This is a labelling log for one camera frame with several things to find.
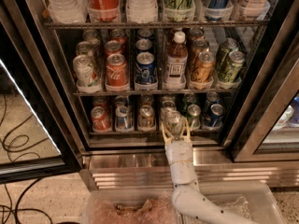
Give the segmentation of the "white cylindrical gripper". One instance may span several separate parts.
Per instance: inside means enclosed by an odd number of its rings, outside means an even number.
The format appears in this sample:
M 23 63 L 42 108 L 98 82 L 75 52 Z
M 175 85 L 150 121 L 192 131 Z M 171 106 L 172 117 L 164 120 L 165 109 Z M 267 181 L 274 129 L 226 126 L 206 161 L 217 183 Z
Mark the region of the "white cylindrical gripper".
M 193 165 L 193 148 L 189 122 L 184 118 L 184 127 L 181 138 L 184 140 L 175 140 L 167 128 L 162 124 L 162 134 L 164 138 L 165 154 L 170 166 L 170 173 L 174 185 L 198 185 L 197 174 Z

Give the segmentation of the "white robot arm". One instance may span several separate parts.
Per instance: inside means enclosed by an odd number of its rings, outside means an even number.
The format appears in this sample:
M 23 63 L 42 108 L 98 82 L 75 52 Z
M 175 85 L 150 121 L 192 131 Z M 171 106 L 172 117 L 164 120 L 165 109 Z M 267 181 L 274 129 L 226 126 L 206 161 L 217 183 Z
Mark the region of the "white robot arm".
M 165 118 L 162 132 L 174 186 L 172 204 L 179 213 L 207 224 L 257 224 L 223 210 L 201 193 L 193 165 L 190 128 L 184 117 Z

